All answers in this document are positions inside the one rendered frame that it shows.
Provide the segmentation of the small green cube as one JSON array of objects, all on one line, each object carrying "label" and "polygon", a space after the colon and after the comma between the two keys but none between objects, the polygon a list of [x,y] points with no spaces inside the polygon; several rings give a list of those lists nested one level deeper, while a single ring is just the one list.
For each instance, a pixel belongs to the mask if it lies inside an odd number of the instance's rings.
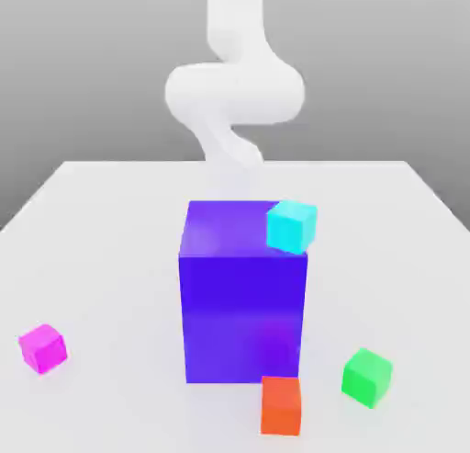
[{"label": "small green cube", "polygon": [[393,364],[361,347],[345,364],[341,391],[369,409],[374,409],[386,394]]}]

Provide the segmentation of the small cyan cube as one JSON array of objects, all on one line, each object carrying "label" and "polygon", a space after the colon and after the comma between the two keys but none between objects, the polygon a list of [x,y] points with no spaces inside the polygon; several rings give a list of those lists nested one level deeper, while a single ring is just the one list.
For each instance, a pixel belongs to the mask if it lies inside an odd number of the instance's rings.
[{"label": "small cyan cube", "polygon": [[304,254],[315,239],[318,207],[282,200],[266,214],[266,244],[294,255]]}]

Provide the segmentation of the large blue box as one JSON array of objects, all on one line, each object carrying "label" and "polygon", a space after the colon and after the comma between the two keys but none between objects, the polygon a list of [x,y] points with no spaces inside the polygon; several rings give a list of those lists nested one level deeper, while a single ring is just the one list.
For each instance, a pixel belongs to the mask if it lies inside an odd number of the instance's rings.
[{"label": "large blue box", "polygon": [[273,206],[188,204],[178,265],[189,383],[298,375],[308,256],[267,246]]}]

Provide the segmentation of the small orange cube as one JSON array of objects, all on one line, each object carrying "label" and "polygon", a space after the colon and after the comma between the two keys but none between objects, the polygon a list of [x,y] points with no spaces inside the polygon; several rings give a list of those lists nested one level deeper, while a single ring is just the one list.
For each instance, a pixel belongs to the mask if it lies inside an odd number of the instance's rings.
[{"label": "small orange cube", "polygon": [[262,434],[298,436],[301,414],[299,378],[262,378]]}]

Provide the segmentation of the small magenta cube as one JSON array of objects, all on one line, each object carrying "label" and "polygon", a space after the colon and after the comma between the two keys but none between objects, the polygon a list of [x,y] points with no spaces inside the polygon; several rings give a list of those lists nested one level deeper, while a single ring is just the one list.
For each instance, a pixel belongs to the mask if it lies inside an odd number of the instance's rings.
[{"label": "small magenta cube", "polygon": [[40,375],[59,366],[68,357],[63,336],[46,323],[21,335],[18,342],[24,361]]}]

